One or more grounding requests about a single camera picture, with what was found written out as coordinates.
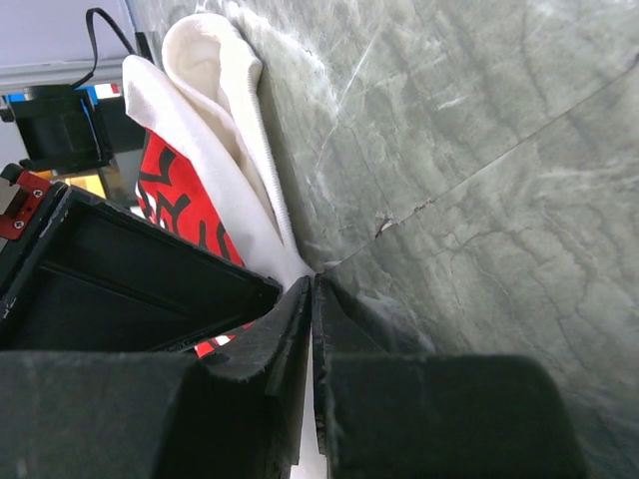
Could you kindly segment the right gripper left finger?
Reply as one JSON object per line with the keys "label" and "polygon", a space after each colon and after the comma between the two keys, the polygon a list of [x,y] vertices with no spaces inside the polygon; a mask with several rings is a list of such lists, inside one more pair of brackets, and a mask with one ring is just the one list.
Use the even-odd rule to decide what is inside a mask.
{"label": "right gripper left finger", "polygon": [[1,356],[5,478],[286,478],[300,458],[312,286],[215,354]]}

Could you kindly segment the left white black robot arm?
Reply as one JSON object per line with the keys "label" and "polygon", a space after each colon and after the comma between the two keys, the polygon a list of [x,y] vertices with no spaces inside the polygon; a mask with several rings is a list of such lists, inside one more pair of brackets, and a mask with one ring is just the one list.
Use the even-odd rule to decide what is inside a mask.
{"label": "left white black robot arm", "polygon": [[2,108],[28,156],[1,174],[1,346],[5,350],[185,350],[269,312],[281,289],[245,269],[224,229],[187,242],[187,197],[165,228],[45,170],[106,166],[113,153],[87,92],[34,86]]}

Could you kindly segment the white t-shirt red print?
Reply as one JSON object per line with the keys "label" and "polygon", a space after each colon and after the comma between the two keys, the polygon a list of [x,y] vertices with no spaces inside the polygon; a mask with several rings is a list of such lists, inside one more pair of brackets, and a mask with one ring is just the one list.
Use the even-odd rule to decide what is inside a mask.
{"label": "white t-shirt red print", "polygon": [[148,136],[136,186],[144,217],[289,289],[311,269],[262,118],[262,70],[227,18],[194,14],[170,28],[160,65],[125,59],[124,98]]}

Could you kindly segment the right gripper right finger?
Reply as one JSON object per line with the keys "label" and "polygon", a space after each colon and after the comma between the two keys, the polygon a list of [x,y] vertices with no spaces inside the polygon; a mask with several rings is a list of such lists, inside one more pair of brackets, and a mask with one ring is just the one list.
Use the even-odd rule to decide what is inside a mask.
{"label": "right gripper right finger", "polygon": [[585,478],[559,390],[517,355],[389,353],[313,283],[319,451],[332,478]]}

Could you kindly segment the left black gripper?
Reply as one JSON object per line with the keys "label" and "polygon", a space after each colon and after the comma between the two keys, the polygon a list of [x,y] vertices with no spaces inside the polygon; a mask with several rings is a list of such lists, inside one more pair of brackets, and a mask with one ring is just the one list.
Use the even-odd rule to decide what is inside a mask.
{"label": "left black gripper", "polygon": [[1,248],[5,350],[183,351],[264,316],[280,286],[139,217],[52,186]]}

